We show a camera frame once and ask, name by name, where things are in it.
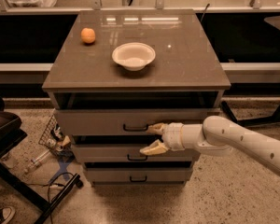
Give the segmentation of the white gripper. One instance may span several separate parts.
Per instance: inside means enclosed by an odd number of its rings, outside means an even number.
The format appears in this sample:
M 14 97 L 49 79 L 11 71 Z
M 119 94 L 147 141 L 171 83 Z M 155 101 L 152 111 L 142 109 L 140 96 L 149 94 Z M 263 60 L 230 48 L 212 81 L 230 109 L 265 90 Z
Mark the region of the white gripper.
M 148 147 L 141 148 L 140 153 L 146 156 L 152 156 L 166 153 L 168 150 L 184 150 L 185 148 L 181 141 L 182 127 L 182 123 L 156 123 L 149 125 L 147 132 L 161 135 L 163 142 L 156 140 Z

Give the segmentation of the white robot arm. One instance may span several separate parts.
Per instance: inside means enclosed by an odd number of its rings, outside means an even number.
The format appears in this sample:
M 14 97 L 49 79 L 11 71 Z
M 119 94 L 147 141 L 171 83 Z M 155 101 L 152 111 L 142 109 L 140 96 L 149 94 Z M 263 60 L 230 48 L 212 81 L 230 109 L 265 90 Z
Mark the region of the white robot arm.
M 194 149 L 201 154 L 224 156 L 236 148 L 280 176 L 280 141 L 244 128 L 220 116 L 206 118 L 202 124 L 157 123 L 149 133 L 157 139 L 140 152 L 146 156 Z

